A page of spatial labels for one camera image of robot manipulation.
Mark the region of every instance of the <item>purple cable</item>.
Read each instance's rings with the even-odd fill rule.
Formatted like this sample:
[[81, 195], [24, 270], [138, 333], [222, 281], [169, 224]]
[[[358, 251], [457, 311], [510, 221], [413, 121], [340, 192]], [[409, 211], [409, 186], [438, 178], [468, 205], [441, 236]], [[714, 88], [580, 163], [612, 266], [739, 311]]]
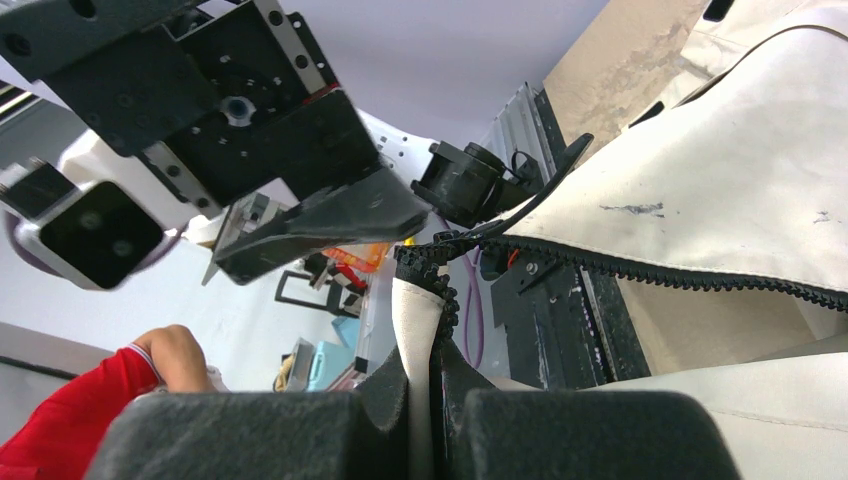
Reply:
[[[30, 253], [28, 250], [23, 248], [18, 243], [18, 239], [15, 238], [15, 228], [17, 228], [17, 226], [20, 225], [21, 219], [18, 218], [17, 216], [15, 216], [14, 214], [12, 214], [11, 212], [4, 212], [4, 214], [5, 214], [4, 220], [5, 220], [5, 224], [6, 224], [5, 225], [5, 227], [6, 227], [6, 240], [9, 242], [9, 245], [12, 246], [12, 250], [15, 251], [15, 254], [17, 254], [17, 256], [21, 258], [21, 260], [28, 263], [32, 267], [35, 267], [35, 268], [37, 268], [38, 270], [41, 270], [44, 273], [53, 275], [54, 277], [61, 277], [61, 275], [56, 273], [55, 270], [53, 270], [52, 268], [47, 266], [38, 257], [36, 257], [32, 253]], [[179, 243], [180, 238], [182, 237], [183, 233], [185, 233], [187, 228], [188, 228], [188, 223], [186, 223], [185, 225], [183, 225], [182, 227], [177, 229], [177, 233], [174, 234], [174, 236], [171, 238], [171, 240], [169, 240], [167, 243], [165, 243], [164, 247], [157, 248], [156, 250], [151, 252], [150, 255], [148, 255], [144, 260], [141, 261], [141, 263], [138, 264], [138, 267], [136, 267], [136, 269], [133, 270], [133, 273], [138, 273], [142, 270], [145, 270], [145, 269], [153, 266], [156, 262], [161, 260], [165, 255], [170, 253], [171, 250], [173, 250], [174, 247], [177, 246], [177, 243]]]
[[[439, 223], [442, 224], [442, 227], [445, 230], [450, 230], [451, 227], [448, 225], [448, 222], [442, 218], [437, 216], [439, 219]], [[463, 313], [463, 332], [465, 341], [463, 344], [462, 354], [465, 357], [465, 361], [471, 364], [474, 368], [480, 368], [480, 364], [483, 363], [483, 347], [485, 343], [485, 333], [483, 330], [483, 299], [480, 296], [480, 284], [477, 282], [477, 265], [480, 262], [480, 254], [481, 250], [477, 249], [477, 254], [474, 259], [474, 265], [472, 266], [471, 260], [468, 259], [468, 255], [462, 256], [462, 263], [465, 265], [465, 270], [468, 272], [468, 295], [465, 297], [465, 312]], [[471, 308], [471, 296], [474, 295], [475, 312], [477, 313], [477, 336], [480, 338], [480, 346], [477, 349], [477, 355], [474, 357], [474, 362], [471, 362], [471, 349], [468, 346], [468, 323], [470, 320], [470, 308]]]

